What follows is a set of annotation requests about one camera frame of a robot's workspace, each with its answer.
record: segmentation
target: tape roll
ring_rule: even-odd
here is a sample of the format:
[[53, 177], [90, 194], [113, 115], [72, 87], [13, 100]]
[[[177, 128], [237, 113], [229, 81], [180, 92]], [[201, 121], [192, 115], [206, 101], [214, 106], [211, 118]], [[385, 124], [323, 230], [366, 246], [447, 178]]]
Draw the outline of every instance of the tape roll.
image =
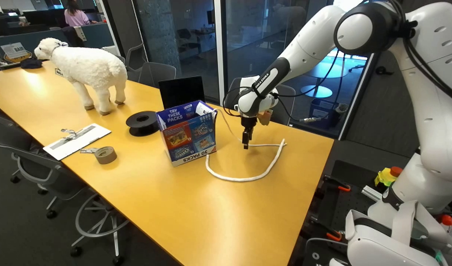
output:
[[94, 156], [100, 163], [109, 163], [118, 158], [116, 152], [110, 146], [96, 149]]
[[136, 112], [125, 119], [125, 124], [133, 135], [146, 135], [158, 129], [156, 115], [152, 110]]

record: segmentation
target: sheep head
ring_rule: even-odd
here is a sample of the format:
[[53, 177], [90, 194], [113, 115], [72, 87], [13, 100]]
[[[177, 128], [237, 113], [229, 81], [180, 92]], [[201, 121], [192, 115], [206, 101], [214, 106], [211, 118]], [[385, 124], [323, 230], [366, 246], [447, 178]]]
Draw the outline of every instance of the sheep head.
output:
[[34, 48], [34, 54], [37, 59], [50, 59], [54, 48], [60, 45], [68, 45], [65, 41], [57, 38], [43, 38], [38, 45]]

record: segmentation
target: yellow table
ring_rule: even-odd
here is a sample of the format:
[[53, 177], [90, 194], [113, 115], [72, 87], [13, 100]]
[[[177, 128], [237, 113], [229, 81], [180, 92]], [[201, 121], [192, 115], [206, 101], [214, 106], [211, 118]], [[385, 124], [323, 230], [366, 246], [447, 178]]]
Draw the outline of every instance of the yellow table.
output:
[[[88, 153], [63, 162], [180, 262], [285, 266], [332, 138], [280, 124], [257, 125], [251, 143], [286, 140], [277, 163], [257, 181], [223, 181], [206, 172], [205, 158], [171, 165], [159, 131], [131, 135], [125, 118], [159, 110], [162, 103], [156, 88], [139, 82], [128, 81], [125, 92], [125, 104], [103, 116], [84, 110], [75, 90], [48, 63], [34, 70], [0, 70], [0, 109], [41, 144], [59, 138], [62, 126], [97, 122], [112, 129], [91, 146], [112, 146], [118, 153], [113, 162], [97, 163]], [[243, 150], [239, 119], [221, 116], [211, 166], [229, 175], [261, 172], [276, 147]]]

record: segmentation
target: white sheep figure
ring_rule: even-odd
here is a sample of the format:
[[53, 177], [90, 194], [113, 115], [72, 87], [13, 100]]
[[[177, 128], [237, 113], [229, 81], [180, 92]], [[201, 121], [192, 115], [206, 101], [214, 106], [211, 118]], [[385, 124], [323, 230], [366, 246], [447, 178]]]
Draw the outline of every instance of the white sheep figure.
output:
[[93, 100], [85, 85], [91, 85], [97, 94], [97, 112], [106, 115], [112, 110], [109, 87], [115, 85], [115, 103], [125, 100], [124, 85], [127, 70], [124, 61], [115, 54], [90, 47], [68, 47], [57, 38], [43, 38], [34, 48], [38, 59], [48, 59], [54, 67], [72, 84], [79, 94], [84, 109], [93, 109]]

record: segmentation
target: colorful box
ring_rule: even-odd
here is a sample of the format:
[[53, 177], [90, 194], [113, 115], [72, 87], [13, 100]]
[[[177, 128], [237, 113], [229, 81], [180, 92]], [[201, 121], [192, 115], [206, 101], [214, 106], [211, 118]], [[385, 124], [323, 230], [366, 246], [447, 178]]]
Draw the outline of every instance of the colorful box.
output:
[[159, 110], [156, 122], [174, 165], [215, 150], [215, 109], [202, 100]]

